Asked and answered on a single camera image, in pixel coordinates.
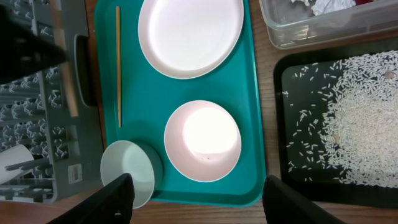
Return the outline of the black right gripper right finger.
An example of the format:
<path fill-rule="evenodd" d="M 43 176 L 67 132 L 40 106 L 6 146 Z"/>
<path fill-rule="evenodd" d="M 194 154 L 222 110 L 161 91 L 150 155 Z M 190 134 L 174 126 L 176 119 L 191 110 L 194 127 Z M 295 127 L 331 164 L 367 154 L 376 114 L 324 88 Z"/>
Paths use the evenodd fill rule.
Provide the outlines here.
<path fill-rule="evenodd" d="M 343 221 L 334 217 L 274 175 L 268 175 L 266 178 L 262 204 L 268 224 L 343 223 Z"/>

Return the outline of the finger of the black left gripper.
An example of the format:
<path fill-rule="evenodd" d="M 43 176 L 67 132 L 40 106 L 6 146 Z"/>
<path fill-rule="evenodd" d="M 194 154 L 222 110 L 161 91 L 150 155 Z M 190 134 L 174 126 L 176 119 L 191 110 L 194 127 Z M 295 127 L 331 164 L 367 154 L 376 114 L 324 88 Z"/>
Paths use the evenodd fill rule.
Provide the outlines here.
<path fill-rule="evenodd" d="M 9 18 L 1 6 L 1 83 L 27 77 L 67 61 L 60 47 L 25 30 Z"/>

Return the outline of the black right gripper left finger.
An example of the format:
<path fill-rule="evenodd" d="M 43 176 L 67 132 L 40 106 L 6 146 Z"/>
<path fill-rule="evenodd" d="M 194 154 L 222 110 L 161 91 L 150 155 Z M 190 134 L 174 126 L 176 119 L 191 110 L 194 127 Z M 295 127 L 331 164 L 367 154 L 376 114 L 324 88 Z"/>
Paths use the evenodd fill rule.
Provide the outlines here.
<path fill-rule="evenodd" d="M 134 197 L 132 177 L 125 173 L 49 224 L 129 223 Z"/>

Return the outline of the pile of rice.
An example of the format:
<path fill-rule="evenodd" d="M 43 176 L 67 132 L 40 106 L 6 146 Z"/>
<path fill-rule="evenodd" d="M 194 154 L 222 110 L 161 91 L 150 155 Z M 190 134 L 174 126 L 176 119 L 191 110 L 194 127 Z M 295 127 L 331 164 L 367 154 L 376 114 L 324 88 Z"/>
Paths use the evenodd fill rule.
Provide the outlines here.
<path fill-rule="evenodd" d="M 299 182 L 397 187 L 397 52 L 281 75 L 288 172 Z"/>

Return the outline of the white pink bowl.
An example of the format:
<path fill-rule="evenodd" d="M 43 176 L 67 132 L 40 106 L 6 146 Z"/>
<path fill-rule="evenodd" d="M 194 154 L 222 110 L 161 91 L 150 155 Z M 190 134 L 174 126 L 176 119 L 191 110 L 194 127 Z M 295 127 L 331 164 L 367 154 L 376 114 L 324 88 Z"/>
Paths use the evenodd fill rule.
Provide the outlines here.
<path fill-rule="evenodd" d="M 170 115 L 164 146 L 169 161 L 183 176 L 196 182 L 215 182 L 236 167 L 242 140 L 237 123 L 223 107 L 194 100 Z"/>

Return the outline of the white tissue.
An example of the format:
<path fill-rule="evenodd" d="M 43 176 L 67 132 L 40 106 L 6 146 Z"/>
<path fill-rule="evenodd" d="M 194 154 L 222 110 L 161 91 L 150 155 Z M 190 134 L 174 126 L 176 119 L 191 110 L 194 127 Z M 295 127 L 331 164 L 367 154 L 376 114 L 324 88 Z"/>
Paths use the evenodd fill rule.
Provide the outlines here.
<path fill-rule="evenodd" d="M 306 7 L 309 7 L 312 10 L 314 16 L 356 6 L 355 0 L 290 0 L 290 2 L 302 2 Z"/>

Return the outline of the red snack wrapper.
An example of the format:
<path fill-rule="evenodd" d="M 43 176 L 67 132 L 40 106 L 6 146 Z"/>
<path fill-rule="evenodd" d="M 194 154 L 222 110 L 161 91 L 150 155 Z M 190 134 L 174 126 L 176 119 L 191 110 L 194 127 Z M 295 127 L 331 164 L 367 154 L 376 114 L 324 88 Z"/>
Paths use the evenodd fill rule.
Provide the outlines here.
<path fill-rule="evenodd" d="M 354 1 L 355 1 L 356 5 L 358 6 L 358 5 L 374 2 L 375 0 L 354 0 Z"/>

